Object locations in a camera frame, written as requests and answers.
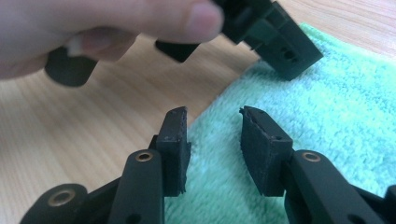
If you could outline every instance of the black plastic part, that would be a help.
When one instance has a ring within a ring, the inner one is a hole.
[[[322,54],[277,2],[217,0],[224,12],[222,32],[235,44],[242,41],[286,80],[299,76]],[[184,62],[198,45],[156,42],[159,50]]]
[[[67,49],[61,47],[49,53],[45,71],[59,84],[80,87],[88,81],[96,64],[97,61],[86,57],[69,57]]]
[[[87,190],[78,184],[64,184],[48,190],[37,199],[21,224],[82,223],[79,209],[87,198]]]
[[[172,44],[161,41],[155,42],[155,47],[173,58],[174,60],[184,63],[190,55],[198,48],[198,44]]]
[[[384,223],[322,154],[295,151],[289,168],[296,183],[292,187],[297,188],[288,190],[289,200],[297,198],[296,204],[301,204],[302,196],[310,213],[309,220],[301,220],[287,210],[290,223]]]
[[[265,196],[282,196],[281,165],[292,156],[292,139],[264,111],[245,106],[240,112],[241,149],[256,187]]]
[[[184,193],[191,156],[191,143],[187,142],[187,107],[175,108],[166,114],[156,136],[155,149],[163,157],[164,196]]]
[[[88,194],[87,200],[80,209],[80,217],[83,220],[81,223],[107,223],[119,183],[120,178],[117,178]]]
[[[163,169],[158,151],[145,149],[128,157],[107,223],[164,223]]]

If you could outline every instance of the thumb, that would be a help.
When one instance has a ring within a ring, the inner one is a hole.
[[[89,20],[92,26],[114,27],[134,34],[144,33],[169,42],[199,43],[211,40],[219,34],[223,23],[222,10],[208,0],[115,0],[92,3],[93,6],[84,4],[87,8],[79,10],[84,13],[81,18]]]

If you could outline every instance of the wood grain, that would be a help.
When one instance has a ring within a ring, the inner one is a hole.
[[[280,0],[297,20],[396,60],[396,2]],[[89,191],[120,176],[147,148],[166,111],[186,105],[193,122],[258,57],[224,37],[178,64],[140,36],[117,63],[99,63],[89,83],[68,89],[39,72],[0,83],[0,223],[18,223],[47,189]]]

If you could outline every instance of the black plastic arm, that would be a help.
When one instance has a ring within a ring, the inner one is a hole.
[[[21,224],[163,224],[163,197],[186,191],[191,154],[186,121],[186,107],[169,111],[148,149],[128,157],[120,178],[91,193],[77,184],[50,189]]]
[[[299,76],[322,54],[277,2],[217,0],[224,12],[222,32],[235,44],[242,41],[286,80]],[[156,42],[156,47],[183,63],[198,47]]]
[[[292,149],[264,111],[241,109],[241,149],[260,193],[285,196],[290,223],[395,223],[396,186],[384,198],[350,185],[322,154]]]

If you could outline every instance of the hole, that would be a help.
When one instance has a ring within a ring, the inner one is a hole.
[[[139,153],[136,157],[137,161],[150,161],[152,159],[152,154],[149,152]]]
[[[73,189],[62,189],[49,197],[48,204],[52,207],[58,207],[69,203],[75,196],[76,192]]]
[[[291,50],[284,52],[283,56],[285,56],[286,60],[292,60],[295,57],[293,51],[291,51]]]
[[[305,153],[303,153],[303,158],[308,160],[308,161],[313,161],[313,162],[320,161],[320,156],[318,156],[317,154],[315,154],[313,152],[305,152]]]
[[[355,224],[365,224],[366,223],[363,220],[363,218],[356,216],[356,215],[352,215],[352,214],[347,215],[347,219],[349,219],[349,221],[351,221],[352,223],[355,223]]]
[[[125,220],[126,224],[137,224],[142,220],[142,217],[138,214],[132,214],[128,216]]]

